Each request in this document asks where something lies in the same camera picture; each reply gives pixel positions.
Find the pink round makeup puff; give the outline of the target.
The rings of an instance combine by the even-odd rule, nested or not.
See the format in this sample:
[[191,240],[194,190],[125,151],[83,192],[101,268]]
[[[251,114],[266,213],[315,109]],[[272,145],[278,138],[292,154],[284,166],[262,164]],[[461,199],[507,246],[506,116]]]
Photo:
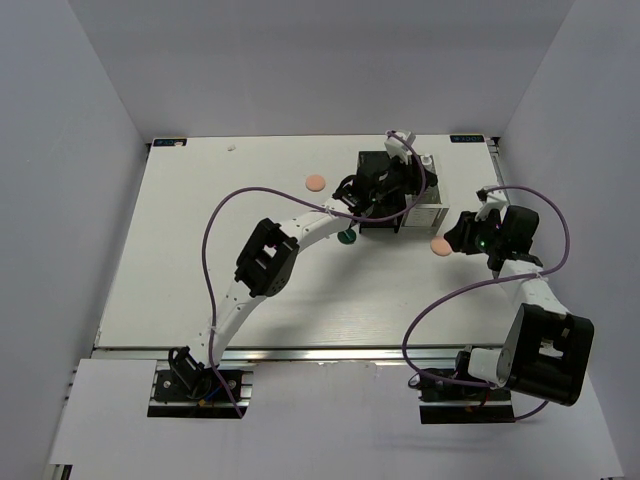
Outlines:
[[309,191],[320,192],[326,187],[326,180],[318,174],[310,175],[305,180],[305,186]]

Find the white pink teal spray bottle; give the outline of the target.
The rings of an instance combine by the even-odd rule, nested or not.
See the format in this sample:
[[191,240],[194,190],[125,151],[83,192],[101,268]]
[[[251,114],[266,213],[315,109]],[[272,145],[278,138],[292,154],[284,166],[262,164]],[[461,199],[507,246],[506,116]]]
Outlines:
[[434,157],[432,155],[421,155],[420,161],[425,172],[427,187],[436,187],[438,185],[438,175],[436,172]]

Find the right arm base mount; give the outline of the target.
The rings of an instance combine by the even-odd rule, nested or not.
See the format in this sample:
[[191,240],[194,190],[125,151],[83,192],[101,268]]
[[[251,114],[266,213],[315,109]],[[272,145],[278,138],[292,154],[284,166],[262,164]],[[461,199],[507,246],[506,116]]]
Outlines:
[[515,422],[511,393],[433,381],[414,374],[408,387],[419,393],[424,425],[509,424]]

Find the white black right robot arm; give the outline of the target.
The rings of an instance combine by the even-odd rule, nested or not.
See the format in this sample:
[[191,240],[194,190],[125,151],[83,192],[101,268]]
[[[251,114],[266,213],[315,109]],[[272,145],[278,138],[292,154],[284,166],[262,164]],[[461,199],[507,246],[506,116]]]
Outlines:
[[474,347],[469,361],[451,374],[453,390],[472,399],[489,384],[548,402],[578,400],[594,337],[594,325],[575,316],[543,278],[542,262],[530,253],[539,225],[536,212],[508,206],[483,213],[464,211],[444,239],[456,253],[485,254],[516,315],[500,349]]

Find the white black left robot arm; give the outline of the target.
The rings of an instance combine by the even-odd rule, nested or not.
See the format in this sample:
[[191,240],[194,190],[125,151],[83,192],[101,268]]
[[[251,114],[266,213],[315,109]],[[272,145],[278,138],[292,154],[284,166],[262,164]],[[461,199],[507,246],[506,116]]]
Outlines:
[[[224,197],[208,220],[201,244],[202,269],[212,306],[211,322],[201,340],[207,362],[196,361],[187,346],[169,351],[170,369],[177,376],[180,391],[191,399],[202,398],[209,392],[210,371],[219,365],[222,354],[250,313],[284,289],[300,253],[353,224],[386,223],[403,217],[428,188],[437,184],[432,157],[373,152],[358,164],[354,175],[340,182],[322,205],[267,187],[245,187]],[[222,207],[232,198],[252,191],[274,194],[311,210],[282,223],[269,218],[257,223],[236,260],[229,292],[222,304],[217,305],[207,266],[209,235]]]

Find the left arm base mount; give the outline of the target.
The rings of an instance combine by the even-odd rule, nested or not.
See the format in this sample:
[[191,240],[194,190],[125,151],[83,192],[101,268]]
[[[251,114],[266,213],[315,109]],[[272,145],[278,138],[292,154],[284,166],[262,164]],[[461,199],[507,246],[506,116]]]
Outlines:
[[248,408],[243,389],[248,371],[219,370],[197,362],[188,347],[168,351],[167,365],[156,370],[147,416],[171,419],[239,420]]

